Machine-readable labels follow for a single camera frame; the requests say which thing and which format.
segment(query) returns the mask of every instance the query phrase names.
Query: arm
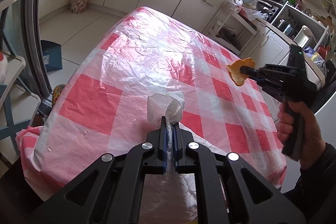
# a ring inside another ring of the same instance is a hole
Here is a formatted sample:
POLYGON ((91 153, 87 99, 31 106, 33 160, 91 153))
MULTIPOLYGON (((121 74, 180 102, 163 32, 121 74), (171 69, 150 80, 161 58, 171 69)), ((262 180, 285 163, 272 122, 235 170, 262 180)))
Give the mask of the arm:
MULTIPOLYGON (((295 188, 284 195, 309 220, 321 207, 336 183, 336 150, 323 141, 314 114, 303 102, 289 102, 289 107, 305 120, 305 137, 300 155, 301 176, 295 188)), ((284 142, 293 131, 293 118, 285 113, 283 103, 278 114, 278 138, 284 142)))

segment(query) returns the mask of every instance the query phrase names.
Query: black jacket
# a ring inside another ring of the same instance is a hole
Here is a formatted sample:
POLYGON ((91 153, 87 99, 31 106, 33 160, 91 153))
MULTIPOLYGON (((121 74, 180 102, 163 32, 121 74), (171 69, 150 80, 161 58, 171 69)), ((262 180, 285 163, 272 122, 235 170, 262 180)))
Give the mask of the black jacket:
POLYGON ((318 161, 308 170, 300 171, 295 188, 284 195, 304 213, 307 221, 316 214, 316 223, 327 223, 330 217, 334 220, 329 223, 335 223, 336 149, 326 143, 318 161))

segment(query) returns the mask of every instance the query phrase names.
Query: red and white tablecloth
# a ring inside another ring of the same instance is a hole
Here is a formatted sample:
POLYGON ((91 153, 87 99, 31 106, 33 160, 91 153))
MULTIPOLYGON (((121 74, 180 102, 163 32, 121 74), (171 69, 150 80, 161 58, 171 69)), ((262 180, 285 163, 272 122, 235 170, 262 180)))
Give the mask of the red and white tablecloth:
POLYGON ((103 153, 120 155, 155 130, 147 96, 181 90, 181 123, 225 152, 239 153, 275 186, 286 161, 256 83, 237 87, 238 57, 149 8, 121 20, 77 69, 46 124, 17 135, 26 180, 47 199, 103 153))

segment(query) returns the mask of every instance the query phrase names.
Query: metal pivot bolt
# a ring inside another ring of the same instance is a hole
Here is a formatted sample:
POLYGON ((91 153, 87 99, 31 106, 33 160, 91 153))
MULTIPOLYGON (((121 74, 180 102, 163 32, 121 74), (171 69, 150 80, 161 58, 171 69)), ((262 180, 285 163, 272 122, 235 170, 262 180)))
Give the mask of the metal pivot bolt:
POLYGON ((238 160, 239 159, 239 155, 236 153, 229 153, 229 155, 227 155, 227 157, 229 158, 229 160, 238 160))
POLYGON ((111 161, 113 159, 113 156, 111 154, 104 154, 102 157, 101 157, 101 160, 102 161, 111 161))
POLYGON ((191 149, 197 149, 197 148, 199 148, 200 145, 196 142, 191 142, 191 143, 188 144, 188 146, 191 149))
POLYGON ((151 149, 152 147, 153 147, 153 145, 151 143, 143 143, 142 144, 143 149, 151 149))

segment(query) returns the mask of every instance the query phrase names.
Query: person's right hand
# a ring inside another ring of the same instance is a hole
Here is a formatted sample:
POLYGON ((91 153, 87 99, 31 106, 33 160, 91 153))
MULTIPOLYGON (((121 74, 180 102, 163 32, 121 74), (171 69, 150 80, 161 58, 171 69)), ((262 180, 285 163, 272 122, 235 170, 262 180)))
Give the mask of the person's right hand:
MULTIPOLYGON (((296 113, 300 113, 305 121, 304 141, 300 154, 300 165, 303 170, 309 169, 322 155, 326 143, 321 136, 321 130, 314 116, 314 113, 306 106, 304 102, 288 102, 289 107, 296 113)), ((277 137, 284 143, 293 132, 294 119, 285 112, 286 103, 280 105, 278 113, 277 137)))

